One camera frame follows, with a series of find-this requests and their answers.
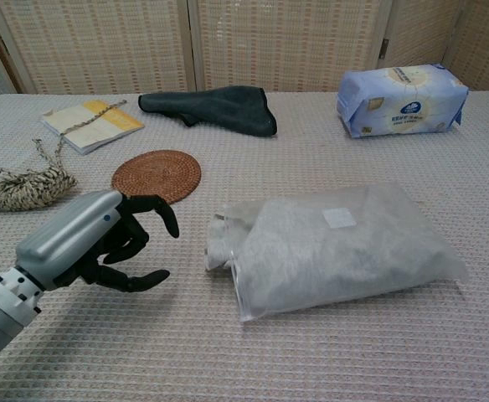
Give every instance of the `table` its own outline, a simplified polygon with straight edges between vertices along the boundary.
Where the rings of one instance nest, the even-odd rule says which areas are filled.
[[[140,294],[88,286],[46,293],[43,312],[0,353],[0,401],[489,400],[489,92],[468,97],[441,134],[351,139],[332,93],[268,94],[274,139],[147,115],[136,95],[0,95],[0,167],[43,168],[39,115],[127,99],[146,128],[87,156],[64,149],[78,187],[56,205],[0,213],[0,271],[16,244],[74,196],[109,188],[125,160],[154,149],[195,156],[196,191],[174,204],[181,237],[155,214],[148,247],[119,267],[166,268]],[[228,272],[206,272],[207,224],[224,203],[397,181],[466,261],[467,284],[406,291],[240,323]]]

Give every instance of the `tissue pack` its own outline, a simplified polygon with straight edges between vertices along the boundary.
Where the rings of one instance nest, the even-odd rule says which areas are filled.
[[[447,131],[461,124],[468,88],[440,64],[348,71],[337,112],[351,137]]]

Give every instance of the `twine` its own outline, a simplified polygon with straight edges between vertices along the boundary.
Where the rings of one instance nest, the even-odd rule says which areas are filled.
[[[87,121],[69,127],[59,134],[59,143],[54,157],[43,148],[42,141],[33,140],[39,156],[45,159],[49,167],[41,172],[28,169],[26,173],[12,173],[0,169],[0,211],[26,211],[51,205],[77,184],[77,180],[62,165],[60,153],[64,146],[64,136],[73,130],[90,124],[114,107],[125,104],[125,100],[108,105]]]

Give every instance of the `beige folding screen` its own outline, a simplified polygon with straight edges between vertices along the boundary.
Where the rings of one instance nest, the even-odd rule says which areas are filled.
[[[0,35],[25,92],[336,90],[444,54],[489,90],[489,0],[0,0]]]
[[[444,64],[474,90],[489,90],[489,0],[469,0]]]
[[[28,91],[194,89],[190,38],[175,0],[0,0],[2,18]]]
[[[384,37],[388,48],[377,66],[440,63],[462,0],[394,0]]]
[[[335,90],[344,71],[375,67],[390,6],[391,0],[189,0],[193,36],[199,34],[194,57],[203,61],[197,82],[206,89]]]

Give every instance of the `woven screen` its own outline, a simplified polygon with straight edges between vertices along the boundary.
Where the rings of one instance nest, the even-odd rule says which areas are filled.
[[[394,3],[388,51],[381,67],[439,63],[453,33],[459,0]]]
[[[473,90],[489,90],[489,0],[470,0],[446,66]]]
[[[175,0],[2,0],[36,91],[186,90]]]
[[[379,0],[198,0],[206,89],[335,90],[365,70]]]

